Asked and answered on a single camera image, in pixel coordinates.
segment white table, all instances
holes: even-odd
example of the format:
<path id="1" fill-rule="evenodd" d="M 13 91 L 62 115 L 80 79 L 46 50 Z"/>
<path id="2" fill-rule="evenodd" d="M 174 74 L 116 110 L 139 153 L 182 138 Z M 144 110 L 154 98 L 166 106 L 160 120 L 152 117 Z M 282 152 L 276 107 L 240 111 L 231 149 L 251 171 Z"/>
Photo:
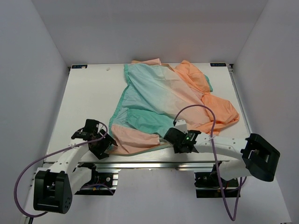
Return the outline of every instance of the white table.
<path id="1" fill-rule="evenodd" d="M 240 114 L 236 124 L 221 131 L 220 136 L 246 138 L 248 127 L 244 122 L 240 105 L 227 67 L 211 67 L 210 63 L 194 63 L 210 79 L 214 95 L 229 100 Z M 120 96 L 127 86 L 123 73 L 123 64 L 89 64 L 85 69 L 71 69 L 59 115 L 50 140 L 47 154 L 69 145 L 71 136 L 83 127 L 86 119 L 95 119 L 108 125 Z M 46 159 L 55 162 L 60 155 Z M 220 160 L 230 157 L 219 156 Z M 205 162 L 214 161 L 210 153 L 174 154 L 173 148 L 147 152 L 134 156 L 111 155 L 98 160 L 91 152 L 81 161 L 100 163 L 138 163 L 138 162 Z"/>

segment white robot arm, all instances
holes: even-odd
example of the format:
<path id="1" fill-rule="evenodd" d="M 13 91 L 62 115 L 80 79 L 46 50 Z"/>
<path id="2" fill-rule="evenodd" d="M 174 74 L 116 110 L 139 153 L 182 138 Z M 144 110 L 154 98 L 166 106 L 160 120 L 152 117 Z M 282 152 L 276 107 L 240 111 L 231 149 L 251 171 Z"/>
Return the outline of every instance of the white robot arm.
<path id="1" fill-rule="evenodd" d="M 188 131 L 184 120 L 178 120 L 164 139 L 173 145 L 175 153 L 213 153 L 210 135 Z M 217 154 L 236 159 L 219 165 L 222 179 L 252 175 L 273 181 L 280 153 L 260 135 L 251 134 L 246 139 L 214 137 L 214 144 Z"/>
<path id="2" fill-rule="evenodd" d="M 93 168 L 80 167 L 81 157 L 91 151 L 98 159 L 108 157 L 105 151 L 115 140 L 104 130 L 99 130 L 99 122 L 87 119 L 82 130 L 71 137 L 73 149 L 63 152 L 60 158 L 46 171 L 35 176 L 33 207 L 35 210 L 65 214 L 71 206 L 72 195 L 83 185 L 96 184 L 96 171 Z M 76 147 L 84 141 L 92 142 Z"/>

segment purple cable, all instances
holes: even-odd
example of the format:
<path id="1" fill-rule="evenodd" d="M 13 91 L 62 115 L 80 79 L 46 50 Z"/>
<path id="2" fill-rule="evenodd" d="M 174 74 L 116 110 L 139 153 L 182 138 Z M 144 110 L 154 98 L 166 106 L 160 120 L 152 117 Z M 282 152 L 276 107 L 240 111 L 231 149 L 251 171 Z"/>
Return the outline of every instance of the purple cable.
<path id="1" fill-rule="evenodd" d="M 230 211 L 229 211 L 229 208 L 228 208 L 228 203 L 226 201 L 226 198 L 225 198 L 225 195 L 224 195 L 224 190 L 223 190 L 223 185 L 222 185 L 222 181 L 221 181 L 221 177 L 220 177 L 220 172 L 219 172 L 219 165 L 218 165 L 218 160 L 217 160 L 217 153 L 216 153 L 216 149 L 215 149 L 215 144 L 214 144 L 214 139 L 213 139 L 213 131 L 214 131 L 214 128 L 215 128 L 215 124 L 216 124 L 216 116 L 214 114 L 214 112 L 208 108 L 207 106 L 205 105 L 200 105 L 200 104 L 194 104 L 194 105 L 189 105 L 189 106 L 186 106 L 184 107 L 182 110 L 180 110 L 178 112 L 178 114 L 176 115 L 174 121 L 177 120 L 179 114 L 189 108 L 189 107 L 194 107 L 194 106 L 201 106 L 201 107 L 204 107 L 206 108 L 207 110 L 209 110 L 209 112 L 211 112 L 212 116 L 213 116 L 213 124 L 212 124 L 212 128 L 211 128 L 211 143 L 212 143 L 212 149 L 213 149 L 213 154 L 214 154 L 214 159 L 215 159 L 215 166 L 216 166 L 216 171 L 217 171 L 217 177 L 218 177 L 218 182 L 219 182 L 219 186 L 220 186 L 220 191 L 221 191 L 221 195 L 222 195 L 222 199 L 223 199 L 223 203 L 224 203 L 224 206 L 225 206 L 225 209 L 228 213 L 228 216 L 229 218 L 232 220 L 232 221 L 235 221 L 235 217 L 236 217 L 236 214 L 237 214 L 237 207 L 238 207 L 238 201 L 239 201 L 239 197 L 240 197 L 240 192 L 241 192 L 241 184 L 238 188 L 238 193 L 237 193 L 237 198 L 235 200 L 235 209 L 234 209 L 234 216 L 231 215 Z"/>
<path id="2" fill-rule="evenodd" d="M 232 190 L 228 190 L 228 192 L 230 193 L 230 192 L 234 192 L 235 190 L 240 189 L 241 187 L 243 187 L 243 185 L 244 185 L 244 183 L 245 183 L 246 180 L 247 180 L 247 177 L 244 178 L 243 182 L 240 181 L 240 185 L 237 188 L 232 189 Z"/>
<path id="3" fill-rule="evenodd" d="M 28 166 L 26 166 L 26 167 L 23 169 L 23 171 L 22 171 L 22 172 L 20 173 L 20 175 L 18 176 L 18 178 L 17 178 L 17 180 L 16 180 L 16 182 L 15 182 L 15 185 L 14 185 L 14 202 L 15 202 L 16 206 L 18 207 L 19 211 L 20 211 L 22 214 L 24 214 L 24 215 L 26 215 L 26 216 L 28 216 L 28 217 L 30 217 L 30 218 L 31 218 L 31 217 L 32 217 L 32 218 L 37 218 L 37 217 L 40 217 L 40 216 L 43 216 L 43 215 L 47 214 L 47 212 L 43 212 L 43 213 L 38 214 L 38 215 L 32 215 L 32 214 L 27 213 L 27 212 L 26 212 L 24 209 L 22 209 L 22 207 L 20 206 L 20 203 L 19 203 L 19 200 L 18 200 L 18 196 L 17 196 L 17 190 L 18 190 L 18 185 L 19 185 L 20 179 L 22 178 L 22 176 L 24 175 L 24 173 L 25 173 L 31 166 L 33 166 L 34 164 L 36 164 L 37 162 L 39 162 L 39 161 L 41 161 L 41 160 L 44 160 L 44 159 L 46 159 L 46 158 L 48 158 L 48 157 L 50 157 L 50 156 L 56 155 L 56 154 L 58 154 L 58 153 L 65 152 L 65 151 L 70 150 L 70 149 L 72 149 L 72 148 L 74 148 L 74 147 L 79 147 L 79 146 L 82 146 L 82 145 L 85 145 L 85 144 L 89 144 L 89 143 L 93 143 L 93 142 L 97 142 L 97 141 L 102 140 L 102 139 L 107 135 L 108 128 L 107 128 L 107 126 L 106 126 L 104 123 L 100 122 L 100 124 L 102 124 L 102 125 L 105 127 L 105 129 L 106 129 L 106 133 L 105 133 L 102 137 L 100 137 L 99 139 L 94 139 L 94 140 L 91 140 L 91 141 L 85 141 L 85 142 L 76 144 L 76 145 L 74 145 L 74 146 L 69 146 L 69 147 L 67 147 L 67 148 L 61 149 L 61 150 L 59 150 L 59 151 L 57 151 L 57 152 L 50 153 L 50 154 L 48 154 L 48 155 L 45 155 L 45 156 L 43 156 L 43 157 L 41 157 L 41 158 L 39 158 L 39 159 L 33 161 L 32 163 L 30 163 Z"/>

